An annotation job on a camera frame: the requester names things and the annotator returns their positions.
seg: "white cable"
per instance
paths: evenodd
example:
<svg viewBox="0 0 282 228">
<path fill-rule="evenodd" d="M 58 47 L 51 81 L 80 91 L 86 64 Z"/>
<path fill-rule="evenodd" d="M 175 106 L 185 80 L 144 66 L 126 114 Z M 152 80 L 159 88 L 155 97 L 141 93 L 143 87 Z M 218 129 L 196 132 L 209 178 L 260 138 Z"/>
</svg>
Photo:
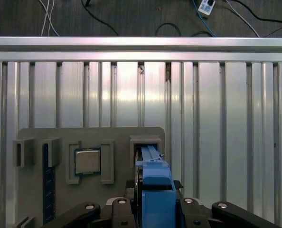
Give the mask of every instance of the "white cable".
<svg viewBox="0 0 282 228">
<path fill-rule="evenodd" d="M 233 6 L 228 2 L 228 0 L 226 0 L 227 4 L 231 7 L 231 9 L 234 11 L 234 13 L 240 17 L 241 20 L 244 21 L 245 24 L 248 25 L 248 27 L 250 27 L 250 29 L 256 34 L 257 37 L 260 37 L 259 34 L 256 32 L 256 30 L 252 27 L 252 25 L 250 25 L 249 22 L 246 21 L 246 19 L 243 18 L 243 16 L 241 16 L 234 8 Z"/>
<path fill-rule="evenodd" d="M 49 8 L 49 2 L 50 0 L 48 0 L 47 2 L 47 9 Z M 44 23 L 43 23 L 43 27 L 42 27 L 42 32 L 41 32 L 41 36 L 43 36 L 43 33 L 44 33 L 44 29 L 45 29 L 45 25 L 46 25 L 46 18 L 47 18 L 47 14 L 45 14 L 45 18 L 44 18 Z"/>
<path fill-rule="evenodd" d="M 50 16 L 49 16 L 49 13 L 48 13 L 48 11 L 47 11 L 47 9 L 46 9 L 44 3 L 43 3 L 41 0 L 38 0 L 38 1 L 41 3 L 41 5 L 43 6 L 43 8 L 44 8 L 44 10 L 45 10 L 45 12 L 46 12 L 46 14 L 47 14 L 47 17 L 48 17 L 49 23 L 51 24 L 52 30 L 53 30 L 54 33 L 59 37 L 60 35 L 59 35 L 59 34 L 57 33 L 57 31 L 55 30 L 55 28 L 54 28 L 54 26 L 53 26 L 53 24 L 52 24 L 52 22 L 51 22 L 51 18 L 50 18 Z"/>
<path fill-rule="evenodd" d="M 54 9 L 54 6 L 55 6 L 55 0 L 53 0 L 53 2 L 52 2 L 52 7 L 51 7 L 51 10 L 50 10 L 50 18 L 51 18 L 51 14 L 52 14 L 52 10 Z"/>
</svg>

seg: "power strip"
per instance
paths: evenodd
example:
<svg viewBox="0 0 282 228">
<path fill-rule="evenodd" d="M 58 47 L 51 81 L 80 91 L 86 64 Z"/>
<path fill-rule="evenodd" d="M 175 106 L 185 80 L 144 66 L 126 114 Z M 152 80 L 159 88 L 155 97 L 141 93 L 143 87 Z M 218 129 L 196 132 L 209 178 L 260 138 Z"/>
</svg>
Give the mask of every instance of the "power strip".
<svg viewBox="0 0 282 228">
<path fill-rule="evenodd" d="M 202 0 L 199 5 L 198 11 L 203 16 L 208 18 L 211 14 L 213 7 L 215 6 L 216 0 Z"/>
</svg>

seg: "dark floor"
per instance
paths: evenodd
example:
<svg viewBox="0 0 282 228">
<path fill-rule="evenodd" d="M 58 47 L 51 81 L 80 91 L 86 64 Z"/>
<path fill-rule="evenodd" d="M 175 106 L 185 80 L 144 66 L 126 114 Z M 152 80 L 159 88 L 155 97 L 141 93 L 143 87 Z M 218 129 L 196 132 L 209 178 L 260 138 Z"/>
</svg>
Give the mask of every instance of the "dark floor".
<svg viewBox="0 0 282 228">
<path fill-rule="evenodd" d="M 61 36 L 115 35 L 108 27 L 91 18 L 80 0 L 55 1 L 52 21 Z M 241 1 L 260 17 L 282 19 L 282 0 Z M 280 23 L 258 21 L 238 3 L 231 4 L 260 36 L 282 26 Z M 191 0 L 92 0 L 89 10 L 110 23 L 120 36 L 154 36 L 156 28 L 164 22 L 176 24 L 183 36 L 205 30 Z M 38 0 L 0 0 L 0 36 L 40 36 L 44 16 Z M 207 22 L 219 37 L 254 37 L 249 27 L 222 0 L 217 0 Z M 171 26 L 164 26 L 158 35 L 176 36 L 177 32 Z M 270 37 L 282 37 L 282 29 Z"/>
</svg>

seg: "gray plastic bracket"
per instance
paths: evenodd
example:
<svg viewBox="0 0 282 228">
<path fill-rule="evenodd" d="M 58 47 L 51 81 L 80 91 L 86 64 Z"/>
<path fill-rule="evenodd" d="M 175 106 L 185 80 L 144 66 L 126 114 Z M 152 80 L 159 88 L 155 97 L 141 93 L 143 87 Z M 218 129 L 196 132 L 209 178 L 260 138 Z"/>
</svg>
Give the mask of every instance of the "gray plastic bracket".
<svg viewBox="0 0 282 228">
<path fill-rule="evenodd" d="M 21 225 L 21 228 L 34 228 L 35 227 L 35 217 L 29 218 L 25 223 Z"/>
<path fill-rule="evenodd" d="M 13 141 L 13 166 L 26 167 L 34 165 L 35 139 Z"/>
<path fill-rule="evenodd" d="M 164 154 L 162 140 L 158 135 L 131 135 L 130 138 L 131 168 L 135 167 L 135 145 L 137 144 L 157 144 L 158 151 Z"/>
<path fill-rule="evenodd" d="M 21 221 L 19 221 L 17 224 L 15 224 L 15 225 L 13 226 L 13 228 L 21 228 L 22 225 L 23 225 L 27 220 L 28 220 L 28 217 L 26 216 L 26 217 L 24 217 Z"/>
<path fill-rule="evenodd" d="M 13 226 L 14 228 L 34 228 L 35 217 L 24 217 L 19 223 Z"/>
<path fill-rule="evenodd" d="M 42 140 L 42 145 L 48 144 L 48 167 L 56 166 L 60 163 L 60 139 Z"/>
<path fill-rule="evenodd" d="M 114 183 L 113 164 L 113 144 L 114 140 L 103 140 L 101 142 L 101 183 Z"/>
<path fill-rule="evenodd" d="M 67 144 L 67 148 L 64 148 L 66 153 L 66 183 L 67 184 L 79 184 L 80 177 L 75 176 L 75 149 L 81 148 L 82 141 L 71 142 Z"/>
</svg>

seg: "blue cable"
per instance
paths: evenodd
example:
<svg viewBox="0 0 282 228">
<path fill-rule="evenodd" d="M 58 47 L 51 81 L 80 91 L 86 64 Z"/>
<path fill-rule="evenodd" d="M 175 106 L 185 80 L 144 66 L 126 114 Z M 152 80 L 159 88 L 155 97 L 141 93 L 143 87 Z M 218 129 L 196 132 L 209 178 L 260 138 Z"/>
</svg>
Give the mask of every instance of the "blue cable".
<svg viewBox="0 0 282 228">
<path fill-rule="evenodd" d="M 200 15 L 195 0 L 192 0 L 192 2 L 194 3 L 195 9 L 197 11 L 198 16 L 200 17 L 200 19 L 202 20 L 203 24 L 206 26 L 206 28 L 208 29 L 208 31 L 212 34 L 212 36 L 217 37 L 216 34 L 214 32 L 212 32 L 212 30 L 209 28 L 209 26 L 207 25 L 207 23 L 203 20 L 202 16 Z"/>
</svg>

